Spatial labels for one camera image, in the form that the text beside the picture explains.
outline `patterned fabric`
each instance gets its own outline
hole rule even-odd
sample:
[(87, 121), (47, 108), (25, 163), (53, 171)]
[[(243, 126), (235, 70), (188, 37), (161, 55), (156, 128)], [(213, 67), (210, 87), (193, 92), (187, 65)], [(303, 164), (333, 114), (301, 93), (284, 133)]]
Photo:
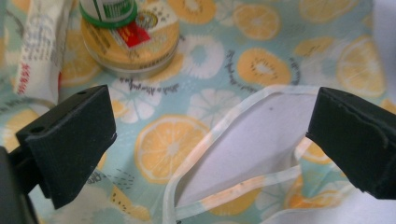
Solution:
[[(0, 143), (12, 150), (14, 133), (37, 114), (12, 92), (30, 0), (6, 2), (0, 7), (7, 10), (0, 20)], [(102, 69), (85, 49), (73, 5), (60, 100), (107, 84), (119, 137), (69, 205), (54, 211), (39, 188), (30, 194), (40, 221), (259, 223), (288, 209), (339, 204), (351, 186), (307, 139), (295, 147), (297, 165), (283, 171), (178, 208), (175, 192), (233, 121), (273, 93), (312, 95), (327, 86), (394, 110), (372, 39), (372, 1), (165, 2), (179, 17), (179, 45), (171, 64), (149, 79)]]

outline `white tube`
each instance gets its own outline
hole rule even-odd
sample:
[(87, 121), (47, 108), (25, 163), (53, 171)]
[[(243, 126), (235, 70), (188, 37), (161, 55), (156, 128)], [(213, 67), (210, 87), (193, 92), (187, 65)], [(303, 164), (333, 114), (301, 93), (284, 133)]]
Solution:
[(14, 91), (43, 105), (34, 106), (39, 114), (58, 104), (58, 79), (72, 2), (33, 0), (29, 8)]

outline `yellow fruit print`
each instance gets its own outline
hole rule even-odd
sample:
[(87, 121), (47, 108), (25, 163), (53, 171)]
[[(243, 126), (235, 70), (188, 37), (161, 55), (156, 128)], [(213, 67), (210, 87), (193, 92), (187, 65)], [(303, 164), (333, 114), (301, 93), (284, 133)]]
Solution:
[(237, 216), (246, 211), (256, 200), (261, 189), (254, 189), (239, 198), (209, 210), (216, 216)]
[(373, 13), (370, 13), (368, 16), (366, 16), (363, 19), (363, 24), (366, 25), (368, 28), (373, 29), (374, 27), (374, 19), (373, 19)]
[(6, 40), (3, 37), (0, 37), (0, 69), (6, 66)]
[(318, 195), (307, 198), (302, 194), (303, 177), (297, 177), (285, 200), (285, 208), (321, 208), (335, 206), (341, 202), (340, 193), (336, 190), (325, 190)]
[(149, 210), (141, 205), (133, 205), (131, 200), (129, 200), (129, 198), (117, 187), (113, 188), (110, 201), (130, 217), (141, 221), (150, 220)]
[(101, 71), (100, 66), (85, 49), (80, 31), (69, 30), (66, 36), (62, 87), (85, 84)]
[(208, 23), (216, 13), (213, 0), (168, 0), (168, 4), (182, 20), (193, 24)]
[(385, 99), (381, 103), (381, 107), (396, 115), (396, 104), (394, 104), (390, 99)]
[(161, 72), (147, 79), (148, 82), (162, 82), (178, 74), (183, 65), (184, 56), (180, 53), (176, 54), (171, 63)]
[(307, 39), (294, 49), (294, 54), (301, 57), (310, 57), (317, 53), (323, 53), (334, 42), (334, 38), (329, 36)]
[(42, 218), (38, 217), (37, 219), (38, 219), (38, 224), (46, 224), (46, 222)]
[(291, 73), (288, 66), (266, 49), (248, 49), (239, 58), (236, 69), (248, 83), (265, 86), (289, 84)]
[(347, 91), (363, 97), (378, 97), (385, 91), (384, 72), (375, 43), (361, 36), (342, 52), (337, 63), (337, 79)]
[(329, 164), (332, 160), (314, 142), (306, 149), (303, 158), (316, 164)]
[(102, 156), (102, 158), (99, 160), (98, 164), (96, 165), (96, 169), (102, 170), (103, 167), (105, 166), (105, 161), (107, 158), (107, 153), (105, 152)]
[(166, 184), (208, 132), (208, 128), (196, 119), (181, 115), (162, 116), (137, 136), (135, 164), (148, 182)]
[[(31, 0), (12, 0), (12, 4), (15, 7), (22, 10), (25, 13), (28, 13), (30, 7)], [(73, 0), (72, 9), (75, 9), (78, 5), (78, 0)]]
[(114, 118), (120, 118), (128, 112), (128, 108), (123, 102), (119, 100), (111, 100), (111, 107), (113, 109)]
[(348, 13), (359, 0), (300, 0), (301, 16), (313, 23), (326, 23)]
[(14, 150), (20, 144), (15, 137), (15, 133), (24, 126), (37, 119), (38, 115), (31, 109), (22, 110), (22, 112), (14, 115), (7, 123), (3, 131), (4, 147), (8, 152)]
[(278, 13), (266, 5), (242, 5), (233, 12), (233, 21), (247, 37), (270, 40), (277, 36), (281, 27)]
[(12, 4), (18, 9), (22, 10), (24, 13), (27, 13), (29, 10), (31, 0), (12, 0)]

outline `tin lid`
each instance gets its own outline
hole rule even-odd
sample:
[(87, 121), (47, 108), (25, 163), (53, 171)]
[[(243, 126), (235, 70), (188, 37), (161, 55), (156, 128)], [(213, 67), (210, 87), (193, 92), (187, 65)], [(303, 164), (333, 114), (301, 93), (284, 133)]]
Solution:
[(96, 27), (81, 20), (81, 32), (93, 58), (109, 67), (141, 70), (155, 67), (175, 49), (177, 16), (163, 2), (139, 8), (135, 21), (118, 29)]

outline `fabric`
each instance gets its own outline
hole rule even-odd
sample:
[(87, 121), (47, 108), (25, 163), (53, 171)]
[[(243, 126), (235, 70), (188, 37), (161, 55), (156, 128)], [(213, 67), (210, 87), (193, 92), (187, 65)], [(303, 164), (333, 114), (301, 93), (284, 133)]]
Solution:
[[(166, 3), (180, 22), (177, 54), (149, 79), (100, 67), (73, 5), (61, 101), (107, 84), (119, 137), (69, 205), (54, 211), (39, 188), (30, 194), (41, 222), (260, 223), (290, 209), (339, 205), (352, 187), (304, 132), (318, 86), (395, 108), (372, 39), (373, 2)], [(18, 145), (13, 134), (37, 118), (12, 92), (28, 6), (8, 0), (0, 32), (0, 143), (8, 150)], [(256, 129), (244, 126), (246, 116), (257, 118)]]

